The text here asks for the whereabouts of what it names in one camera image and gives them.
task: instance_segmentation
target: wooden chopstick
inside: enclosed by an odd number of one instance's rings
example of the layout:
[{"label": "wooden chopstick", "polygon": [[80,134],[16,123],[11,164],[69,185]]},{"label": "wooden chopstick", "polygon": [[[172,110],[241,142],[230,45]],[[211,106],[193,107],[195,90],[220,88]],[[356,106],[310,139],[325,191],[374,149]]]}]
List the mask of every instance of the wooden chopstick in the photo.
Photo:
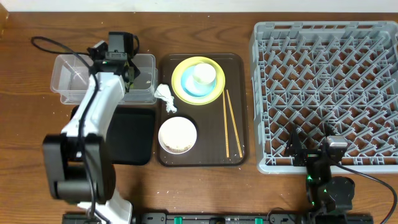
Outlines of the wooden chopstick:
[{"label": "wooden chopstick", "polygon": [[223,90],[223,107],[224,107],[224,128],[225,128],[226,157],[229,158],[228,128],[227,128],[227,125],[226,125],[226,107],[225,107],[225,93],[224,93],[224,90]]},{"label": "wooden chopstick", "polygon": [[231,99],[229,98],[228,90],[226,90],[226,96],[228,97],[229,110],[231,111],[232,123],[234,124],[234,131],[235,131],[236,143],[238,144],[239,156],[242,158],[243,155],[242,155],[241,143],[239,142],[238,130],[236,129],[234,112],[232,110],[232,104],[231,104]]}]

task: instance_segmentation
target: brown serving tray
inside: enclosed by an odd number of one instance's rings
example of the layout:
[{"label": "brown serving tray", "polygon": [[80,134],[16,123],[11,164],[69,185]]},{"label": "brown serving tray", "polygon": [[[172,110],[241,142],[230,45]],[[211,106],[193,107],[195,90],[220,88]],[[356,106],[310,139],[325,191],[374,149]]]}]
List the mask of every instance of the brown serving tray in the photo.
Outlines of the brown serving tray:
[{"label": "brown serving tray", "polygon": [[[226,157],[223,95],[207,105],[190,105],[180,100],[171,86],[171,78],[175,67],[186,58],[202,56],[217,62],[225,74],[225,103],[228,122],[229,158]],[[165,102],[159,108],[159,127],[169,118],[183,116],[191,120],[197,128],[197,141],[186,153],[175,155],[162,149],[157,143],[157,158],[167,167],[188,166],[238,166],[242,164],[248,154],[248,122],[244,85],[243,63],[236,54],[172,54],[166,56],[160,64],[159,83],[168,84],[174,96],[177,112],[167,113]],[[226,90],[229,91],[234,112],[236,128],[243,157],[239,157],[238,145],[229,112]]]}]

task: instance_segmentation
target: wooden tabletop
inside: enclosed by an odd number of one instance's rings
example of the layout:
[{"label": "wooden tabletop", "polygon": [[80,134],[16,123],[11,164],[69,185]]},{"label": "wooden tabletop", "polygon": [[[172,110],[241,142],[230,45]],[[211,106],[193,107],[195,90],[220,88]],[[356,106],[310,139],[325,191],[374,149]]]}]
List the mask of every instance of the wooden tabletop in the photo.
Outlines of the wooden tabletop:
[{"label": "wooden tabletop", "polygon": [[[172,53],[235,53],[244,61],[249,142],[253,145],[249,38],[261,21],[398,21],[398,14],[327,13],[11,13],[0,41],[0,223],[60,223],[78,210],[53,200],[47,186],[42,140],[68,123],[72,105],[50,91],[56,55],[31,46],[33,35],[85,51],[108,31],[139,36],[141,53],[157,64]],[[117,188],[135,210],[197,213],[267,213],[274,207],[304,211],[308,204],[303,175],[264,175],[256,168],[254,148],[234,168],[163,167],[153,157],[141,167],[116,166]],[[379,223],[392,205],[392,194],[371,180],[355,181],[356,213],[370,213]],[[376,175],[398,189],[398,175]],[[389,223],[398,223],[398,212]]]}]

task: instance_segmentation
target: crumpled napkin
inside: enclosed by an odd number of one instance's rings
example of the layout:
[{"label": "crumpled napkin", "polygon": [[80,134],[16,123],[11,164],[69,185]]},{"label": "crumpled napkin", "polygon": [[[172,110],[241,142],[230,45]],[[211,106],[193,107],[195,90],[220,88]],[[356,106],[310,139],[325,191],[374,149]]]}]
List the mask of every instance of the crumpled napkin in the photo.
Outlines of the crumpled napkin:
[{"label": "crumpled napkin", "polygon": [[155,91],[155,97],[162,99],[163,101],[166,102],[167,112],[170,111],[172,111],[173,113],[177,112],[177,109],[174,106],[174,97],[172,96],[172,93],[170,92],[170,88],[168,85],[160,84]]}]

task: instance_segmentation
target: white wall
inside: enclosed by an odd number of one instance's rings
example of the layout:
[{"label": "white wall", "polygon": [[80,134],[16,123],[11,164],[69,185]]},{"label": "white wall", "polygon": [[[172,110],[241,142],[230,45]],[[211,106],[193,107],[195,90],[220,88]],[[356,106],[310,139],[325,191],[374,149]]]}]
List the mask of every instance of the white wall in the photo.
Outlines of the white wall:
[{"label": "white wall", "polygon": [[0,0],[0,2],[11,12],[398,12],[398,0]]}]

